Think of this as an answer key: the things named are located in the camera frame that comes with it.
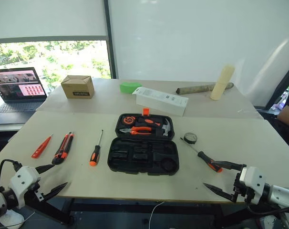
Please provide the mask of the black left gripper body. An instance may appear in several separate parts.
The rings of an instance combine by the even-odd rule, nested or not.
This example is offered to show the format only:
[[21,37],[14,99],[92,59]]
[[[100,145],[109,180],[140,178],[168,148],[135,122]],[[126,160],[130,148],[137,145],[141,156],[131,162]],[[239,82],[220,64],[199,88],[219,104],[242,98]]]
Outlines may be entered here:
[[25,200],[31,201],[44,201],[44,194],[41,191],[41,186],[39,184],[39,180],[35,181],[33,184],[29,186],[27,192],[25,193]]

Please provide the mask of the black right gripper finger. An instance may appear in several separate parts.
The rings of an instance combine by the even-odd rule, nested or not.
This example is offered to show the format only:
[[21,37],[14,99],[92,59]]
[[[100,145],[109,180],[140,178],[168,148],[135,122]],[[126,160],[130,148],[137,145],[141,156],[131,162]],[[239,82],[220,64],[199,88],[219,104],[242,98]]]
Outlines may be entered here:
[[236,194],[229,194],[224,192],[221,188],[218,188],[216,186],[213,186],[211,184],[207,184],[207,183],[203,183],[208,189],[210,189],[212,192],[214,192],[215,194],[230,200],[233,203],[236,203],[237,201],[237,195]]
[[245,164],[237,164],[228,161],[213,161],[211,164],[228,170],[242,170],[244,167],[246,167]]

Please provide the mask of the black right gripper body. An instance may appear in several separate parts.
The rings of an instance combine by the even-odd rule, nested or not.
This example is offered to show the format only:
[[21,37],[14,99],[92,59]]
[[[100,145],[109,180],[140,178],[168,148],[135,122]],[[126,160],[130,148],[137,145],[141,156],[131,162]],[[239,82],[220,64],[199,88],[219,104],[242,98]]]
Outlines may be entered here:
[[255,192],[252,188],[247,187],[246,185],[242,184],[240,181],[240,173],[237,173],[235,181],[234,181],[234,194],[232,197],[232,202],[236,203],[238,195],[245,197],[246,203],[251,203],[252,199],[255,196]]

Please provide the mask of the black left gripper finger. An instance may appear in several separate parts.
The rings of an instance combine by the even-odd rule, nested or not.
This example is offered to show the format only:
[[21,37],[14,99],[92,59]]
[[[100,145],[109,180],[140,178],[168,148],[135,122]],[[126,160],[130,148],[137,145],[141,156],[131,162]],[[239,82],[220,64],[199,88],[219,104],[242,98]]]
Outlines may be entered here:
[[65,188],[65,186],[66,186],[67,184],[68,184],[68,183],[65,182],[65,183],[63,183],[63,184],[60,184],[60,185],[54,187],[48,194],[43,195],[43,200],[44,200],[44,201],[47,201],[47,200],[55,197],[56,195],[58,195],[59,192],[61,192],[62,189]]
[[53,164],[48,164],[48,165],[38,166],[35,169],[39,174],[42,174],[42,173],[48,171],[49,169],[53,168],[54,166],[55,165],[53,165]]

